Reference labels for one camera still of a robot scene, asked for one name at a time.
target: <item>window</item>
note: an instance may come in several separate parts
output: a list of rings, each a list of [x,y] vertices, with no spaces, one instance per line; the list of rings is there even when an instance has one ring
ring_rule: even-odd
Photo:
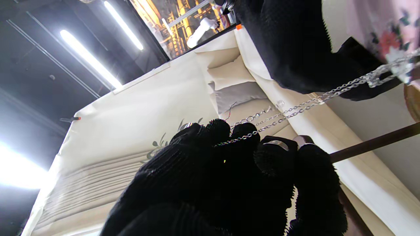
[[[209,0],[130,1],[171,59],[184,54],[195,45],[235,23],[233,16],[222,15],[220,6],[209,3]],[[202,27],[202,30],[197,30],[203,20],[219,21],[220,27],[218,29]],[[191,42],[192,35],[198,35],[196,43]]]

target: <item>gray pillow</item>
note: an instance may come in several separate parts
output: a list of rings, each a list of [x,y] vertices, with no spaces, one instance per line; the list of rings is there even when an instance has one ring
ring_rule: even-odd
[[[220,90],[215,90],[214,82],[209,83],[209,86],[216,95],[217,112],[219,115],[228,111],[231,107],[242,103],[254,99],[267,99],[267,95],[265,95],[264,91],[256,82],[245,82]]]

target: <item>pillow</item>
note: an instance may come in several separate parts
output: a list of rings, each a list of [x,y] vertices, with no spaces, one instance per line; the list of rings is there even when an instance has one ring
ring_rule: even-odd
[[[223,66],[237,59],[240,54],[237,47],[209,52],[196,52],[198,64],[205,69]]]
[[[254,99],[267,98],[267,95],[265,95],[256,82],[245,82],[220,90],[215,90],[214,82],[211,82],[209,86],[213,89],[214,94],[216,95],[217,112],[219,115],[239,104]]]
[[[221,67],[208,69],[207,72],[211,76],[211,81],[214,82],[214,90],[224,89],[245,82],[255,82],[255,79],[245,67],[242,56]]]

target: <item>wall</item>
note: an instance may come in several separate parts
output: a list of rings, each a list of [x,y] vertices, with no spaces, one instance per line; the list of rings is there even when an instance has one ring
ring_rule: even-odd
[[[327,104],[363,141],[415,123],[405,105],[403,85],[370,100],[353,102],[338,97]],[[417,135],[374,151],[418,199],[419,144]]]

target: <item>silver chain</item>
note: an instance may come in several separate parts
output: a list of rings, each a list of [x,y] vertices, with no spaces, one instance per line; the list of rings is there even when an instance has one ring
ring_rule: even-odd
[[[324,102],[326,102],[326,101],[328,101],[328,100],[330,100],[330,99],[332,99],[334,97],[340,96],[341,94],[343,94],[343,93],[345,93],[345,92],[347,92],[347,91],[349,91],[349,90],[351,90],[353,88],[356,88],[356,87],[358,87],[361,84],[368,83],[369,84],[369,87],[371,87],[371,88],[374,88],[376,86],[380,86],[380,85],[382,85],[382,84],[384,84],[384,83],[386,83],[386,82],[388,82],[388,81],[390,81],[390,80],[392,80],[392,79],[394,79],[395,77],[398,76],[398,75],[392,75],[392,76],[389,76],[389,77],[387,77],[387,78],[385,78],[383,80],[380,80],[379,79],[379,76],[381,74],[383,74],[383,73],[385,73],[387,71],[390,71],[392,67],[401,66],[402,64],[405,65],[412,58],[414,58],[416,56],[419,56],[419,55],[420,55],[420,48],[417,49],[417,50],[415,50],[415,51],[413,51],[412,53],[409,53],[409,54],[405,55],[402,58],[399,58],[399,59],[395,60],[392,63],[379,66],[376,70],[374,70],[372,72],[369,72],[368,74],[363,75],[363,76],[361,76],[361,77],[359,77],[357,79],[354,79],[354,80],[348,82],[347,84],[343,84],[343,85],[341,85],[341,86],[339,86],[339,87],[337,87],[337,88],[335,88],[335,89],[333,89],[333,90],[331,90],[329,92],[326,92],[326,93],[324,93],[324,94],[322,94],[320,96],[314,97],[311,100],[308,100],[306,102],[302,102],[301,104],[299,104],[297,106],[294,106],[293,108],[290,108],[290,109],[284,111],[283,113],[278,113],[278,114],[275,114],[274,116],[271,116],[270,118],[264,119],[263,121],[255,124],[255,125],[256,126],[259,126],[259,125],[261,125],[261,124],[263,124],[263,123],[265,123],[267,121],[270,121],[270,120],[273,120],[275,118],[278,118],[279,116],[283,116],[283,118],[281,118],[281,119],[279,119],[277,121],[274,121],[273,123],[271,123],[271,124],[269,124],[267,126],[264,126],[264,127],[260,128],[260,129],[258,129],[258,131],[254,131],[252,133],[249,133],[249,134],[244,135],[242,137],[239,137],[237,139],[232,139],[232,140],[229,140],[229,141],[226,141],[226,142],[219,143],[219,144],[215,145],[215,147],[217,147],[217,146],[224,146],[224,145],[227,145],[227,144],[230,144],[230,143],[235,143],[235,142],[238,142],[240,140],[245,140],[247,138],[250,138],[253,135],[257,135],[258,133],[263,132],[266,129],[269,129],[269,128],[273,127],[273,126],[276,126],[276,125],[280,124],[281,122],[286,121],[286,120],[288,120],[288,119],[290,119],[290,118],[292,118],[292,117],[294,117],[294,116],[296,116],[296,115],[298,115],[300,113],[303,113],[303,112],[305,112],[307,110],[310,110],[312,107],[314,107],[316,105],[323,104]],[[409,71],[411,71],[411,69],[405,70],[401,74],[407,73]],[[298,111],[293,112],[290,115],[286,115],[287,113],[289,113],[291,111],[294,111],[294,110],[297,110],[298,108],[300,108]],[[237,126],[239,124],[250,123],[255,118],[258,118],[262,114],[268,113],[269,111],[271,111],[271,107],[268,107],[267,110],[262,110],[261,112],[256,113],[255,115],[248,116],[246,119],[242,119],[239,122],[236,122],[234,125],[232,125],[231,126],[231,130],[235,126]]]

